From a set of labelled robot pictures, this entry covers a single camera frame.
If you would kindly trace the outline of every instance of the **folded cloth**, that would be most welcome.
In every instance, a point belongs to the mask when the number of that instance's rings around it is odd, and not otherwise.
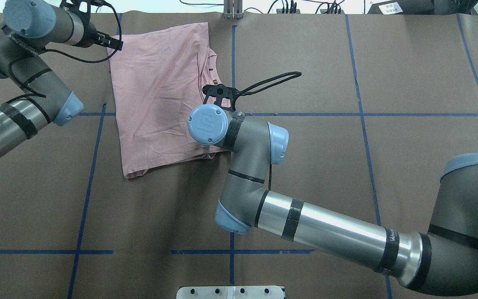
[[[207,23],[123,35],[123,42],[110,70],[125,178],[223,151],[196,142],[187,129],[189,114],[205,98],[202,87],[221,83]]]

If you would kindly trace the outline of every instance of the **label sticker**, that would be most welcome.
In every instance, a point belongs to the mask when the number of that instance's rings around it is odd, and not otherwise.
[[[379,9],[383,13],[383,15],[393,15],[395,13],[403,12],[401,6],[398,2],[383,4],[379,6]]]

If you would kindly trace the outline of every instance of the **black tape band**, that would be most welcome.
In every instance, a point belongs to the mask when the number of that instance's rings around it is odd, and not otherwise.
[[[457,242],[462,245],[469,246],[473,249],[478,250],[478,239],[464,235],[463,233],[457,233],[456,231],[452,231],[437,225],[429,225],[429,233],[434,233],[440,237],[444,237],[448,240],[453,242]]]
[[[263,197],[261,198],[261,201],[259,202],[258,212],[256,213],[256,219],[254,220],[254,227],[258,227],[259,216],[261,215],[261,209],[263,208],[263,204],[265,203],[265,199],[267,198],[268,193],[269,191],[265,190],[265,192],[263,193]]]
[[[12,121],[16,123],[16,125],[19,125],[19,127],[23,130],[23,132],[27,135],[27,139],[31,139],[36,134],[38,134],[38,129],[36,129],[36,126],[30,119],[25,117],[25,115],[21,114],[21,112],[14,108],[13,106],[10,106],[7,103],[3,103],[0,106],[0,111],[2,113],[5,113],[8,118],[10,118]]]
[[[429,273],[429,268],[431,267],[431,256],[432,256],[432,248],[431,248],[431,240],[429,240],[429,236],[420,233],[419,235],[422,238],[422,260],[419,263],[418,272],[416,273],[416,277],[410,285],[407,286],[408,289],[412,291],[419,290],[425,280],[427,279],[427,274]]]
[[[40,72],[32,75],[29,79],[27,79],[23,85],[21,85],[21,88],[24,88],[26,86],[28,86],[30,83],[32,83],[32,81],[38,79],[41,75],[45,74],[45,73],[48,73],[48,72],[52,72],[53,70],[51,70],[50,68],[46,68],[44,70],[41,70]]]
[[[222,143],[222,148],[227,151],[233,151],[235,146],[235,140],[237,139],[237,135],[239,134],[239,129],[241,129],[241,124],[243,123],[242,119],[237,117],[232,118],[230,125],[228,126],[228,131],[226,132],[226,136],[224,136],[224,142]]]
[[[303,206],[304,201],[301,201],[300,199],[293,199],[290,203],[289,214],[287,214],[287,221],[285,221],[281,238],[291,242],[294,241],[294,235],[296,234],[296,229],[300,222],[300,215],[302,214]]]
[[[387,241],[385,243],[385,251],[379,265],[374,269],[374,272],[390,275],[392,273],[394,264],[400,251],[400,235],[397,231],[390,228],[385,228],[387,233]]]
[[[228,170],[229,174],[233,174],[234,176],[239,176],[239,178],[246,179],[252,182],[258,182],[260,184],[265,184],[265,180],[254,178],[253,176],[247,176],[246,174],[241,174],[241,172],[234,172],[233,170]]]

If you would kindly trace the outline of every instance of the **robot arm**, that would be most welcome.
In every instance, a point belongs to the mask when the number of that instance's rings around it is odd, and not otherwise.
[[[207,86],[205,93],[229,92]],[[191,113],[188,130],[202,144],[234,152],[215,217],[223,229],[258,227],[393,276],[420,293],[478,292],[478,154],[448,163],[427,234],[398,233],[265,190],[269,165],[279,164],[286,151],[288,132],[281,127],[203,104]]]
[[[84,108],[38,56],[49,42],[121,49],[121,41],[97,32],[89,21],[92,0],[82,2],[88,5],[87,13],[78,10],[81,0],[74,4],[63,0],[61,8],[43,0],[5,3],[0,25],[0,79],[10,77],[26,95],[0,106],[0,157],[49,123],[64,125]]]

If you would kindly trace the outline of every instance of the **wrinkled fabric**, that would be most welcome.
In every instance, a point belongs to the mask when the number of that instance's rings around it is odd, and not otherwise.
[[[123,42],[110,70],[125,178],[224,151],[196,142],[187,129],[189,114],[203,103],[202,87],[221,83],[207,23],[123,35]]]

